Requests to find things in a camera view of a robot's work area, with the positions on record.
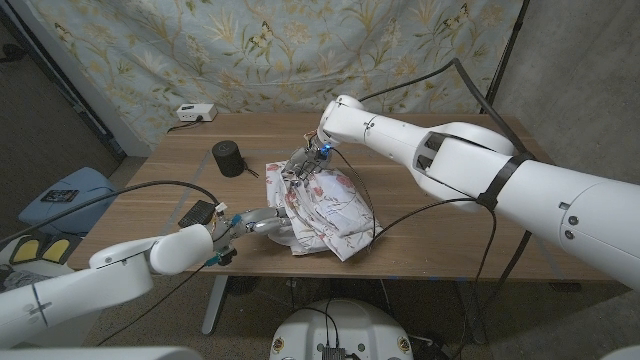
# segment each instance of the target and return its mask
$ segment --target crumpled cloth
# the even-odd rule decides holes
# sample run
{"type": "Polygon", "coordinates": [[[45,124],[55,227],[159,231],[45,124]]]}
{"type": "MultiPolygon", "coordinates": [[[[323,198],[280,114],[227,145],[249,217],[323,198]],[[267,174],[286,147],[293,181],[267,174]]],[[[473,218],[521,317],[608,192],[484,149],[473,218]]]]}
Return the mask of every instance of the crumpled cloth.
{"type": "Polygon", "coordinates": [[[289,246],[293,255],[331,250],[342,261],[371,243],[373,215],[351,179],[340,170],[324,170],[309,175],[304,186],[295,175],[281,173],[286,163],[266,165],[267,203],[284,207],[291,219],[271,240],[289,246]]]}

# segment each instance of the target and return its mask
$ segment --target wooden table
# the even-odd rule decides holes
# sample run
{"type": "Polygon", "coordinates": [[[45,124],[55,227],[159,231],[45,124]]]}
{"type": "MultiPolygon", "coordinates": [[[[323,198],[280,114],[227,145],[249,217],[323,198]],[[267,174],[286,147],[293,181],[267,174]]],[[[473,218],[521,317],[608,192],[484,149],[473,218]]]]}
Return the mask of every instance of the wooden table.
{"type": "MultiPolygon", "coordinates": [[[[287,160],[304,144],[302,134],[317,127],[319,117],[319,114],[220,114],[212,123],[169,133],[129,185],[160,179],[189,181],[225,202],[228,214],[264,207],[265,164],[287,160]],[[235,178],[222,176],[210,155],[213,144],[222,140],[235,141],[249,167],[261,177],[257,179],[246,172],[235,178]]],[[[497,130],[486,115],[394,114],[393,117],[423,127],[465,121],[497,130]]],[[[505,119],[541,161],[551,161],[514,117],[505,119]]],[[[376,217],[383,226],[435,201],[420,190],[403,166],[361,145],[344,144],[340,150],[365,182],[376,217]]],[[[332,161],[352,176],[342,159],[335,156],[332,161]]],[[[150,187],[120,195],[73,253],[69,266],[86,268],[91,255],[122,241],[177,231],[177,222],[198,199],[206,200],[197,191],[176,186],[150,187]]],[[[345,262],[330,251],[294,257],[287,247],[263,236],[248,235],[233,243],[238,255],[229,266],[202,271],[226,275],[463,280],[475,276],[490,230],[488,212],[466,213],[447,205],[405,220],[381,238],[370,253],[361,251],[345,262]]],[[[481,279],[500,276],[522,232],[518,225],[498,217],[498,231],[481,279]]],[[[609,280],[561,249],[535,238],[510,278],[609,280]]]]}

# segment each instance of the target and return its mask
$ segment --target electrical outlet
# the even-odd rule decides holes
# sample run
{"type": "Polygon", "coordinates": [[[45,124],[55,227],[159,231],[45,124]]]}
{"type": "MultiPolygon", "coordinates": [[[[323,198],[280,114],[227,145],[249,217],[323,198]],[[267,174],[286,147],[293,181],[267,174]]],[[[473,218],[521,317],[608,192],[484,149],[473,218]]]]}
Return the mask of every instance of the electrical outlet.
{"type": "Polygon", "coordinates": [[[178,111],[180,121],[196,121],[202,116],[202,121],[213,121],[218,114],[213,104],[182,104],[178,111]]]}

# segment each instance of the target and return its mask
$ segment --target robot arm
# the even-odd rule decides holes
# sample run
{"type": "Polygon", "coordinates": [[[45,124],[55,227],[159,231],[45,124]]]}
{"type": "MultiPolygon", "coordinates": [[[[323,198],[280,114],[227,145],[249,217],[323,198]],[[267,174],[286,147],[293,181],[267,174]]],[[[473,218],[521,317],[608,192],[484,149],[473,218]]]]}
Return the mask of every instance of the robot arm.
{"type": "MultiPolygon", "coordinates": [[[[511,143],[491,130],[466,123],[421,128],[368,113],[345,95],[326,108],[317,139],[308,158],[323,160],[322,154],[343,142],[366,145],[404,165],[420,188],[442,200],[477,199],[513,158],[511,143]]],[[[322,168],[320,161],[316,165],[322,168]]],[[[497,213],[640,290],[640,243],[634,231],[640,186],[528,160],[496,200],[497,213]]],[[[466,210],[479,207],[458,204],[466,210]]]]}
{"type": "Polygon", "coordinates": [[[65,320],[135,299],[153,287],[152,273],[175,275],[216,259],[226,265],[234,238],[290,225],[284,209],[250,210],[231,220],[218,214],[209,231],[192,225],[177,233],[120,243],[99,251],[89,269],[0,294],[0,349],[65,320]]]}

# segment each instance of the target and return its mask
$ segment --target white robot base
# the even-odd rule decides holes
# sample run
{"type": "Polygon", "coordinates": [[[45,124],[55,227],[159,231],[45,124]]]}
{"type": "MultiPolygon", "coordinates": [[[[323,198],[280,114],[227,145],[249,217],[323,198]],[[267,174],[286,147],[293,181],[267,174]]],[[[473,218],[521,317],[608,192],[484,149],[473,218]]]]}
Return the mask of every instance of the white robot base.
{"type": "Polygon", "coordinates": [[[273,336],[269,359],[323,359],[323,351],[331,353],[325,357],[330,359],[413,359],[407,333],[398,322],[382,310],[352,299],[329,303],[327,313],[338,328],[336,346],[331,319],[322,313],[326,306],[326,300],[313,303],[308,308],[321,312],[302,308],[285,320],[273,336]],[[338,350],[325,349],[327,326],[329,344],[338,350]]]}

